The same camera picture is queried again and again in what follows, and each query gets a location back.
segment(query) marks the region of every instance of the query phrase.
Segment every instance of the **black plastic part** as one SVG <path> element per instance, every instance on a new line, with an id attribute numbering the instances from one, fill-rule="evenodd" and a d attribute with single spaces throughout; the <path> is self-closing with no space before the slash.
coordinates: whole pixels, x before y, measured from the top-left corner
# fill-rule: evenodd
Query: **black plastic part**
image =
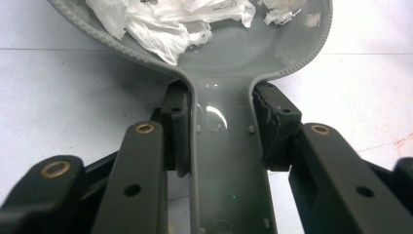
<path id="1" fill-rule="evenodd" d="M 334 129 L 305 124 L 289 182 L 306 233 L 413 233 L 413 218 Z"/>
<path id="2" fill-rule="evenodd" d="M 67 233 L 86 234 L 91 232 L 117 154 L 118 152 L 112 153 L 85 168 L 88 188 L 70 222 Z"/>
<path id="3" fill-rule="evenodd" d="M 184 177 L 190 170 L 189 122 L 190 96 L 187 86 L 176 81 L 168 86 L 164 105 L 156 109 L 151 120 L 159 119 L 165 131 L 166 166 Z"/>
<path id="4" fill-rule="evenodd" d="M 373 171 L 373 173 L 382 180 L 382 182 L 384 184 L 386 184 L 386 186 L 388 186 L 389 188 L 392 188 L 391 184 L 392 184 L 392 172 L 384 169 L 380 166 L 377 166 L 375 164 L 372 164 L 370 162 L 364 161 L 368 167 L 371 169 L 371 171 Z"/>
<path id="5" fill-rule="evenodd" d="M 79 158 L 55 156 L 36 164 L 3 204 L 0 233 L 64 233 L 84 190 Z"/>
<path id="6" fill-rule="evenodd" d="M 274 85 L 261 83 L 252 93 L 263 148 L 262 161 L 268 170 L 287 172 L 287 144 L 301 128 L 301 111 Z"/>
<path id="7" fill-rule="evenodd" d="M 140 122 L 128 128 L 92 233 L 168 233 L 167 172 L 160 124 Z"/>
<path id="8" fill-rule="evenodd" d="M 413 215 L 413 158 L 398 160 L 392 173 L 392 190 Z"/>

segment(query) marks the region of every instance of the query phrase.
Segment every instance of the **plastic bag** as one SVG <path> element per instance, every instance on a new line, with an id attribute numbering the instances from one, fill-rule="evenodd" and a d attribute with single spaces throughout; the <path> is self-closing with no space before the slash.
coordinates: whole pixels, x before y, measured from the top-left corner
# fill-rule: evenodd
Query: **plastic bag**
<path id="1" fill-rule="evenodd" d="M 307 0 L 262 0 L 268 9 L 287 9 L 287 12 L 294 12 L 301 8 Z"/>
<path id="2" fill-rule="evenodd" d="M 221 20 L 240 20 L 245 27 L 250 27 L 255 15 L 255 7 L 248 0 L 225 0 L 213 5 L 205 5 L 195 12 L 184 10 L 181 0 L 159 0 L 154 6 L 154 14 L 160 21 L 166 22 L 188 22 L 203 20 L 215 22 Z"/>
<path id="3" fill-rule="evenodd" d="M 177 65 L 179 55 L 189 46 L 189 33 L 182 23 L 159 21 L 149 4 L 139 0 L 130 1 L 127 16 L 128 33 L 145 50 Z"/>
<path id="4" fill-rule="evenodd" d="M 270 11 L 267 16 L 265 16 L 265 23 L 269 25 L 272 21 L 275 25 L 284 25 L 292 20 L 301 10 L 298 10 L 296 13 L 285 12 L 288 9 L 273 9 Z"/>
<path id="5" fill-rule="evenodd" d="M 86 0 L 86 3 L 94 10 L 109 34 L 121 40 L 127 25 L 129 0 Z"/>
<path id="6" fill-rule="evenodd" d="M 204 21 L 191 21 L 184 23 L 189 33 L 189 45 L 199 46 L 205 44 L 212 37 L 210 25 Z"/>

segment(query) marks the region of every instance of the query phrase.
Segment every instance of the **gray plastic surface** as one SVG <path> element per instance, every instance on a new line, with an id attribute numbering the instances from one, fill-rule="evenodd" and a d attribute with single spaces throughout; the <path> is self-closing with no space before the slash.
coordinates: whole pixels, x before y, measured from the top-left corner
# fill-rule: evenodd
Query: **gray plastic surface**
<path id="1" fill-rule="evenodd" d="M 217 233 L 276 232 L 252 88 L 308 64 L 321 50 L 332 21 L 330 0 L 308 0 L 291 22 L 267 26 L 267 10 L 251 28 L 225 20 L 211 25 L 212 39 L 188 49 L 178 66 L 162 62 L 129 35 L 112 38 L 85 0 L 49 0 L 73 25 L 123 57 L 183 80 L 192 92 L 191 230 Z"/>

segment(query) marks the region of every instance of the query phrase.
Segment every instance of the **white surface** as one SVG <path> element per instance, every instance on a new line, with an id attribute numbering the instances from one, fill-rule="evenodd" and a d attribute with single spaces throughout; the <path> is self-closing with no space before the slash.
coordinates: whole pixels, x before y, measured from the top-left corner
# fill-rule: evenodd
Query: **white surface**
<path id="1" fill-rule="evenodd" d="M 165 91 L 165 81 L 154 79 L 162 74 L 107 52 L 45 0 L 2 6 L 1 202 L 47 157 L 73 154 L 89 164 L 117 150 L 128 125 L 146 120 Z M 413 156 L 411 12 L 410 0 L 334 1 L 321 54 L 273 82 L 300 108 L 303 122 L 334 127 L 360 156 L 388 169 Z M 280 233 L 302 233 L 286 174 L 269 178 Z M 187 195 L 184 184 L 169 185 L 177 233 L 189 232 L 188 198 L 177 199 Z"/>

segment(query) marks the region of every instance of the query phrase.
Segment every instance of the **brass insert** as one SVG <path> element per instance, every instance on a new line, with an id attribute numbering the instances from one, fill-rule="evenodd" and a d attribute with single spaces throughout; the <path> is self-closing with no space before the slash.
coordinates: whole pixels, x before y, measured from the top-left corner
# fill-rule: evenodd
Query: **brass insert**
<path id="1" fill-rule="evenodd" d="M 311 127 L 311 129 L 320 134 L 320 135 L 329 135 L 330 134 L 330 130 L 327 129 L 325 126 L 321 126 L 321 125 L 314 125 Z"/>
<path id="2" fill-rule="evenodd" d="M 66 161 L 52 162 L 42 169 L 40 175 L 44 178 L 54 178 L 65 174 L 70 169 L 70 163 Z"/>
<path id="3" fill-rule="evenodd" d="M 151 124 L 141 124 L 141 125 L 137 126 L 135 130 L 139 134 L 149 134 L 152 131 L 154 131 L 154 129 L 155 129 L 155 127 Z"/>

